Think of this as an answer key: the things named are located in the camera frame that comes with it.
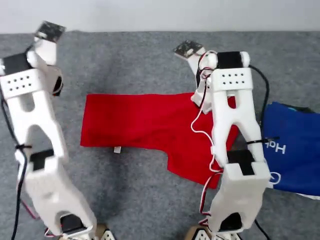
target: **blue bag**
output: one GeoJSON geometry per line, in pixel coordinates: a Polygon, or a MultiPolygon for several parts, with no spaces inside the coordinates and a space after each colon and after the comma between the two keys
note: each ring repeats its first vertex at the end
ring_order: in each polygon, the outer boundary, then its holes
{"type": "Polygon", "coordinates": [[[320,196],[320,114],[273,102],[266,107],[263,144],[270,187],[320,196]]]}

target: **white wall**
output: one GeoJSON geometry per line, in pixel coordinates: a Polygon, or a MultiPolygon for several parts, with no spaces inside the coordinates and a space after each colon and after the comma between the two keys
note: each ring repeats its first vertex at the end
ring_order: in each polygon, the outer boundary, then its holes
{"type": "Polygon", "coordinates": [[[320,30],[320,0],[0,0],[0,33],[320,30]]]}

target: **cable tie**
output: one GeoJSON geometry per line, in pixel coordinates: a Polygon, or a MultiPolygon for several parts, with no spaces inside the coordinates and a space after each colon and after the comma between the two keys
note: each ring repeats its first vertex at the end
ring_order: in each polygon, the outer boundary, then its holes
{"type": "Polygon", "coordinates": [[[274,136],[274,137],[266,137],[266,138],[263,138],[263,139],[260,139],[260,140],[253,140],[253,141],[247,141],[246,144],[249,145],[249,144],[257,144],[257,143],[269,143],[273,140],[278,140],[280,137],[278,136],[274,136]]]}
{"type": "Polygon", "coordinates": [[[18,149],[22,150],[22,149],[31,149],[32,146],[31,145],[20,144],[20,145],[16,145],[14,148],[17,149],[17,150],[18,149]]]}

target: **red fabric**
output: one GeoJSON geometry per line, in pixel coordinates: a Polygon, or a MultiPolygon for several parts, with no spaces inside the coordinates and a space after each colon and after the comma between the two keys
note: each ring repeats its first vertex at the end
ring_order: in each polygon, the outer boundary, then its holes
{"type": "MultiPolygon", "coordinates": [[[[201,133],[194,133],[190,124],[199,108],[190,100],[193,93],[173,95],[113,95],[89,94],[84,109],[81,146],[137,147],[167,153],[167,169],[183,178],[205,184],[212,175],[210,141],[201,133]]],[[[230,106],[235,105],[229,98],[230,106]]],[[[202,114],[194,129],[211,135],[212,113],[202,114]]],[[[231,148],[238,129],[232,126],[227,140],[231,148]]],[[[216,188],[219,178],[212,180],[216,188]]]]}

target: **gray carpet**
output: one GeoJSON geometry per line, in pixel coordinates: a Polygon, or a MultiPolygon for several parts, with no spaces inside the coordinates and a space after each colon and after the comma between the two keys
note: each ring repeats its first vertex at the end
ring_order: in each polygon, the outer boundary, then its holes
{"type": "MultiPolygon", "coordinates": [[[[58,47],[65,84],[53,100],[70,155],[66,168],[98,221],[107,223],[118,240],[182,240],[201,219],[202,186],[167,171],[167,156],[161,151],[124,148],[117,155],[111,148],[80,147],[86,94],[193,92],[188,64],[172,53],[186,39],[207,49],[249,52],[251,63],[270,79],[270,102],[320,112],[320,32],[66,33],[58,47]]],[[[0,35],[0,56],[20,53],[31,40],[28,34],[0,35]]],[[[263,80],[253,77],[259,113],[265,89],[263,80]]],[[[0,235],[9,239],[17,163],[2,114],[0,149],[0,235]]],[[[213,190],[208,193],[206,207],[214,195],[213,190]]],[[[319,214],[319,201],[267,189],[257,218],[273,240],[316,240],[319,214]]],[[[43,239],[44,229],[41,220],[32,220],[21,209],[17,240],[43,239]]],[[[242,237],[265,239],[255,226],[242,237]]]]}

